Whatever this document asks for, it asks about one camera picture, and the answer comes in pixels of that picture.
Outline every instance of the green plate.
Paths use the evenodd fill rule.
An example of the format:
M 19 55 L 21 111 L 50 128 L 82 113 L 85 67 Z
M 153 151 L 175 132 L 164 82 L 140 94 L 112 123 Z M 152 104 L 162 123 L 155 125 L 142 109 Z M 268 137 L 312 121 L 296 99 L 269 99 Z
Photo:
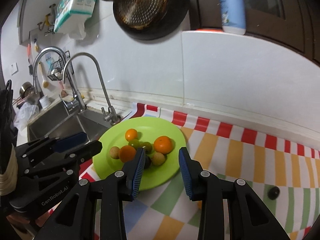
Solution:
M 169 180 L 179 169 L 178 153 L 181 147 L 186 146 L 183 133 L 178 127 L 169 121 L 157 117 L 137 117 L 123 121 L 108 131 L 106 131 L 99 139 L 102 142 L 102 150 L 93 157 L 93 166 L 96 173 L 101 179 L 115 171 L 122 169 L 123 163 L 118 159 L 112 159 L 109 150 L 113 146 L 128 145 L 124 138 L 125 132 L 134 128 L 138 131 L 138 139 L 140 142 L 153 142 L 162 135 L 168 136 L 173 141 L 174 149 L 166 155 L 167 160 L 161 166 L 150 166 L 143 171 L 140 190 L 157 187 Z

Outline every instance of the hanging tissue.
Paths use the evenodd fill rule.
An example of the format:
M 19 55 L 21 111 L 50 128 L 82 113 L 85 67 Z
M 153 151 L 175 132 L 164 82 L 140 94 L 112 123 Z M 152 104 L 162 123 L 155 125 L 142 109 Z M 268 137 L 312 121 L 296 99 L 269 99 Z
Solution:
M 61 0 L 54 23 L 55 33 L 68 33 L 75 40 L 85 38 L 84 22 L 92 16 L 96 0 Z

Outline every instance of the silver bolt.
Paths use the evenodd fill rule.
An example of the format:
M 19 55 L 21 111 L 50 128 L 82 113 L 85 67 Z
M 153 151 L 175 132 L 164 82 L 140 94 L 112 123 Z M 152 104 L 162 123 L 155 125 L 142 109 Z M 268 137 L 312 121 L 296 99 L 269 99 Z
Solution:
M 122 177 L 123 175 L 124 175 L 124 172 L 123 172 L 123 171 L 116 171 L 116 172 L 115 172 L 115 176 L 118 177 L 118 178 L 119 178 L 119 177 Z
M 84 186 L 84 185 L 86 185 L 87 183 L 88 183 L 88 180 L 87 180 L 87 179 L 81 179 L 81 180 L 79 180 L 80 186 Z
M 210 176 L 210 172 L 208 172 L 208 171 L 201 171 L 200 175 L 201 175 L 202 177 L 209 177 L 209 176 Z
M 245 181 L 243 179 L 237 179 L 237 183 L 240 185 L 240 186 L 243 186 L 245 184 Z

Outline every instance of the orange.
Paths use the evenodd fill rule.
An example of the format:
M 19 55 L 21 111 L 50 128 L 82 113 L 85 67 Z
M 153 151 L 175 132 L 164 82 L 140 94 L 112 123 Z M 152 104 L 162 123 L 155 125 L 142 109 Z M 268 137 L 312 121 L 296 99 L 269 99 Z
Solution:
M 125 132 L 124 137 L 127 141 L 131 141 L 133 139 L 138 138 L 138 132 L 135 129 L 129 129 Z
M 119 150 L 119 159 L 123 162 L 126 163 L 127 161 L 133 160 L 134 156 L 136 155 L 136 149 L 133 148 L 130 145 L 123 146 Z
M 172 151 L 172 142 L 168 136 L 160 136 L 153 143 L 153 148 L 156 152 L 168 154 Z

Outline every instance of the black wire rack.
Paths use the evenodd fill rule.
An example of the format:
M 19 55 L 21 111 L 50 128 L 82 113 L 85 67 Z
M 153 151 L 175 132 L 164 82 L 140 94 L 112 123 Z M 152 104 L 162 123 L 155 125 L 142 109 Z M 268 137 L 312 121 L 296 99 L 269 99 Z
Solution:
M 65 52 L 66 54 L 66 60 L 70 59 L 70 52 L 67 50 Z M 73 65 L 72 62 L 71 65 L 71 73 L 74 74 Z M 49 72 L 48 72 L 48 78 L 50 78 L 52 81 L 60 81 L 62 80 L 62 70 L 63 70 L 63 62 L 61 57 L 57 61 L 51 64 Z

